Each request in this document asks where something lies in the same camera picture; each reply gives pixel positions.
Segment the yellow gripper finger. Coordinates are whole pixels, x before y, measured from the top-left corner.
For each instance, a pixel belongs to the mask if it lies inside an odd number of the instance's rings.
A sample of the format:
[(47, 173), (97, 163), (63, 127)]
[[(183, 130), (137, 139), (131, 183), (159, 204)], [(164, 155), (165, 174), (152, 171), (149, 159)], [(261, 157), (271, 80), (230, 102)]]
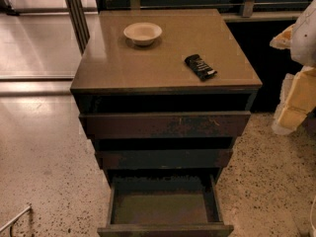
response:
[(290, 49), (293, 25), (290, 25), (270, 41), (270, 46), (276, 49)]
[(274, 133), (288, 135), (296, 131), (315, 108), (316, 69), (304, 66), (295, 75), (286, 74), (274, 114)]

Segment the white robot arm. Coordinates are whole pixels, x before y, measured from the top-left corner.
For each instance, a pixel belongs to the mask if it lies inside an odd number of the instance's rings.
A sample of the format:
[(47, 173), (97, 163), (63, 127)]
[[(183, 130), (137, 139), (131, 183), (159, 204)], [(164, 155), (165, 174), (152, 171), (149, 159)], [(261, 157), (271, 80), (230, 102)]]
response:
[(295, 75), (285, 75), (274, 114), (274, 133), (288, 135), (316, 108), (316, 0), (270, 46), (288, 49), (291, 59), (302, 65)]

